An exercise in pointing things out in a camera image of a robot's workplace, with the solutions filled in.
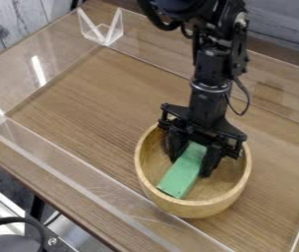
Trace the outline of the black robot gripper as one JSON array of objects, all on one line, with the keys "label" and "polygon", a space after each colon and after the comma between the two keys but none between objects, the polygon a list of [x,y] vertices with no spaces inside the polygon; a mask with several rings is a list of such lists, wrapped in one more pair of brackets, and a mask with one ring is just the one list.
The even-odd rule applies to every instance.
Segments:
[{"label": "black robot gripper", "polygon": [[165,148],[170,162],[177,160],[189,142],[206,147],[198,175],[208,177],[220,159],[239,157],[247,135],[225,118],[232,84],[190,83],[189,86],[186,106],[161,104],[158,127],[166,132]]}]

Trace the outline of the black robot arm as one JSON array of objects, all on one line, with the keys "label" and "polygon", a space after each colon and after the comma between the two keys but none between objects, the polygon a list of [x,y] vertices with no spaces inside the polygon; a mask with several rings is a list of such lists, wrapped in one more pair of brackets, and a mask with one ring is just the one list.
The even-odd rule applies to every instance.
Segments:
[{"label": "black robot arm", "polygon": [[158,127],[166,133],[166,149],[176,160],[190,143],[205,147],[198,175],[206,177],[224,157],[237,158],[245,133],[225,118],[229,95],[247,73],[249,20],[244,0],[137,0],[152,25],[178,30],[190,40],[193,74],[186,106],[164,103]]}]

